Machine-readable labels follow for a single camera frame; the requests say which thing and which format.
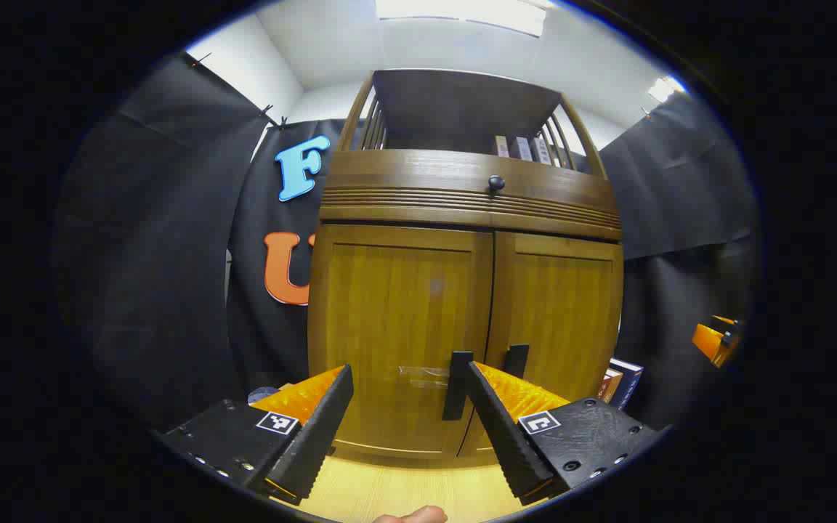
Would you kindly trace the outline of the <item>small ceiling light panel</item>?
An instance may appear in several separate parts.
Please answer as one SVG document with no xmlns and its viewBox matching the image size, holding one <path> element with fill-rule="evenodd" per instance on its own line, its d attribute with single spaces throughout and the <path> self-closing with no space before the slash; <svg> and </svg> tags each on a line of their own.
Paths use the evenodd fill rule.
<svg viewBox="0 0 837 523">
<path fill-rule="evenodd" d="M 683 84 L 673 76 L 658 77 L 647 90 L 647 95 L 661 104 L 667 102 L 676 94 L 685 93 L 687 93 L 687 90 Z"/>
</svg>

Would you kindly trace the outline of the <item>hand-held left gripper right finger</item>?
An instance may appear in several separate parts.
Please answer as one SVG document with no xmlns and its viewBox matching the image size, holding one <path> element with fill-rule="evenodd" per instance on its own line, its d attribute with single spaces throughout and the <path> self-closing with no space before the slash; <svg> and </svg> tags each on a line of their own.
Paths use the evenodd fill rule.
<svg viewBox="0 0 837 523">
<path fill-rule="evenodd" d="M 622 410 L 585 397 L 512 416 L 501 370 L 467 364 L 467 397 L 490 439 L 509 489 L 521 504 L 591 489 L 660 442 L 660 431 Z"/>
</svg>

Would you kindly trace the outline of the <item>large ceiling light panel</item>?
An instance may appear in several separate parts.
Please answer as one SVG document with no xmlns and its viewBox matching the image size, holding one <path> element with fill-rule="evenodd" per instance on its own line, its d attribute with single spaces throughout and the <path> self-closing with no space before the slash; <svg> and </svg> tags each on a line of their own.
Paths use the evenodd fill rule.
<svg viewBox="0 0 837 523">
<path fill-rule="evenodd" d="M 526 0 L 374 0 L 380 20 L 441 19 L 491 25 L 539 37 L 548 9 Z"/>
</svg>

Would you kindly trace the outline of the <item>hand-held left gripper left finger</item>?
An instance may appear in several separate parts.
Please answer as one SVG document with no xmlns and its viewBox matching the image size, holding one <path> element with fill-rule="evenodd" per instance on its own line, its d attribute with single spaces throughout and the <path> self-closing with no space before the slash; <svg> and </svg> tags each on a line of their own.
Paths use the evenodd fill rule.
<svg viewBox="0 0 837 523">
<path fill-rule="evenodd" d="M 299 504 L 311 495 L 352 397 L 351 365 L 340 365 L 253 404 L 219 401 L 161 440 L 230 484 Z"/>
</svg>

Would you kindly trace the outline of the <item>wooden double-door shoe cabinet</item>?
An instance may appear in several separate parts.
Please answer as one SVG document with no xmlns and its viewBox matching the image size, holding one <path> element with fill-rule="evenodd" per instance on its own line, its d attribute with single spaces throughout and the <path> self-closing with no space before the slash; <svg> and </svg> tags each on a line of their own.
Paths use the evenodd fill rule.
<svg viewBox="0 0 837 523">
<path fill-rule="evenodd" d="M 342 151 L 382 150 L 449 151 L 497 156 L 495 135 L 505 136 L 508 143 L 514 137 L 525 137 L 529 143 L 532 138 L 542 138 L 547 142 L 549 155 L 554 160 L 554 165 L 549 166 L 590 174 L 611 183 L 590 132 L 564 95 L 547 87 L 462 70 L 402 68 L 369 73 L 352 103 L 333 156 Z M 322 222 L 318 216 L 315 242 L 317 232 L 325 223 L 491 232 L 494 235 L 493 272 L 496 232 L 531 234 L 432 223 Z M 617 243 L 623 249 L 622 239 L 615 242 L 577 236 L 549 236 Z M 509 348 L 502 368 L 512 368 L 524 377 L 528 350 L 526 345 Z M 459 360 L 482 363 L 466 352 L 453 354 L 448 385 L 450 410 L 445 414 L 446 419 L 451 420 L 458 417 L 459 407 L 469 404 L 456 391 L 455 372 Z M 481 421 L 472 411 L 461 453 L 455 459 L 491 453 L 492 447 Z"/>
</svg>

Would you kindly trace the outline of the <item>wooden cabinet drawer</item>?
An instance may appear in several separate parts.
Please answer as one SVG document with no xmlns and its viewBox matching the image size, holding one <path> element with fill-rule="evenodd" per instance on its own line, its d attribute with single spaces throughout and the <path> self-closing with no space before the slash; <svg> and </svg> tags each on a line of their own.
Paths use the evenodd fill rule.
<svg viewBox="0 0 837 523">
<path fill-rule="evenodd" d="M 488 178 L 502 176 L 502 191 Z M 621 241 L 611 183 L 481 153 L 342 151 L 325 179 L 322 222 L 432 223 Z"/>
</svg>

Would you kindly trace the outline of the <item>plain wooden shoe cabinet door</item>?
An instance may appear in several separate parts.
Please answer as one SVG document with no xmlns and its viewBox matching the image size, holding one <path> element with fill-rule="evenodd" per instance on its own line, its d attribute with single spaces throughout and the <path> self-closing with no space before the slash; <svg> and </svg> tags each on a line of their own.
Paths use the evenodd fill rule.
<svg viewBox="0 0 837 523">
<path fill-rule="evenodd" d="M 509 348 L 526 345 L 526 381 L 565 400 L 595 395 L 617 341 L 622 301 L 617 243 L 498 231 L 481 362 L 502 368 Z"/>
</svg>

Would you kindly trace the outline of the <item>navy blue book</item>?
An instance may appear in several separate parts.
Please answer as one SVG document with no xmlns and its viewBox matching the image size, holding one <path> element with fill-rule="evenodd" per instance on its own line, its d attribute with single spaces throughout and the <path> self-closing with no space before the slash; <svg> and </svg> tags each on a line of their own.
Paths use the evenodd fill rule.
<svg viewBox="0 0 837 523">
<path fill-rule="evenodd" d="M 624 410 L 644 373 L 644 366 L 611 358 L 609 367 L 621 373 L 621 380 L 610 400 L 611 406 Z"/>
</svg>

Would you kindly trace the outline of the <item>taped wooden shoe cabinet door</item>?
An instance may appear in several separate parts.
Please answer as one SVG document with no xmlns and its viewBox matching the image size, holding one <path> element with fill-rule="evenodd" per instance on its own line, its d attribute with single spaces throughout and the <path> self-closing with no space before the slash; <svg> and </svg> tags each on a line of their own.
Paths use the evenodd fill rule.
<svg viewBox="0 0 837 523">
<path fill-rule="evenodd" d="M 482 360 L 493 288 L 491 232 L 323 224 L 307 308 L 311 374 L 348 365 L 342 449 L 454 459 L 472 407 L 446 419 L 453 354 Z"/>
</svg>

